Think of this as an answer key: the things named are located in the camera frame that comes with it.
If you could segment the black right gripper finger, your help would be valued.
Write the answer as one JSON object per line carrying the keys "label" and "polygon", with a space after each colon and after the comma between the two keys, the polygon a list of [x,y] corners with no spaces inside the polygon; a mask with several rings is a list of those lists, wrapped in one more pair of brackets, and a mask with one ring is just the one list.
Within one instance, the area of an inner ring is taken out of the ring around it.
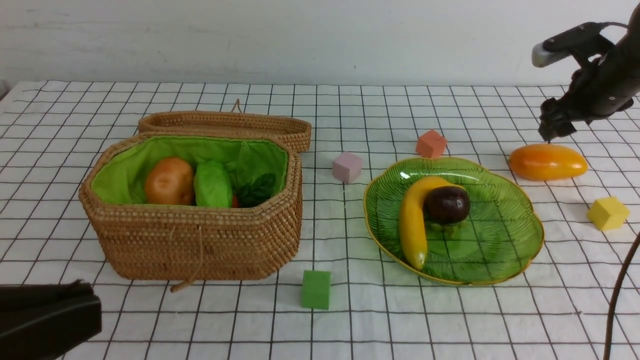
{"label": "black right gripper finger", "polygon": [[568,137],[573,135],[577,130],[574,123],[578,120],[573,118],[560,118],[557,120],[557,136],[559,138]]}
{"label": "black right gripper finger", "polygon": [[539,135],[542,141],[551,143],[555,139],[563,137],[563,123],[561,121],[549,120],[543,117],[539,120]]}

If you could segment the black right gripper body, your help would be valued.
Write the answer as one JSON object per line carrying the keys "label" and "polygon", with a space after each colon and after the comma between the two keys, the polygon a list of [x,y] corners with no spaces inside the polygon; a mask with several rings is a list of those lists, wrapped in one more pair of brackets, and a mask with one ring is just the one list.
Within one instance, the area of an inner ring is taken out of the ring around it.
{"label": "black right gripper body", "polygon": [[553,121],[572,118],[576,123],[590,125],[631,107],[638,91],[639,58],[622,50],[611,50],[578,69],[563,96],[545,100],[539,118]]}

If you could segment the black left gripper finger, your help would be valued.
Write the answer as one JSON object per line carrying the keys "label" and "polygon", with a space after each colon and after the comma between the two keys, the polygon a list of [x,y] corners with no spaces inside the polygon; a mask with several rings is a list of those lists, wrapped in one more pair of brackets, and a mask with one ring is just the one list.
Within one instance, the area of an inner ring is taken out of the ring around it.
{"label": "black left gripper finger", "polygon": [[84,295],[1,312],[2,360],[55,360],[102,331],[102,304]]}
{"label": "black left gripper finger", "polygon": [[89,296],[94,296],[93,287],[82,280],[68,284],[2,285],[0,310],[21,311]]}

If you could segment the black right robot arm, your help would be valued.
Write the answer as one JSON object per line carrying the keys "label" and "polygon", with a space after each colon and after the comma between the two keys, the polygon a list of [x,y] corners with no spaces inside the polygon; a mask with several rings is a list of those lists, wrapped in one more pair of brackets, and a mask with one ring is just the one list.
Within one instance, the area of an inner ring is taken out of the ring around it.
{"label": "black right robot arm", "polygon": [[579,65],[569,88],[560,98],[540,106],[538,133],[546,142],[576,132],[575,122],[607,119],[634,104],[640,89],[640,9],[636,7],[624,26],[626,34],[613,43],[601,34],[610,22],[585,22],[544,42],[531,52],[537,68],[572,57]]}

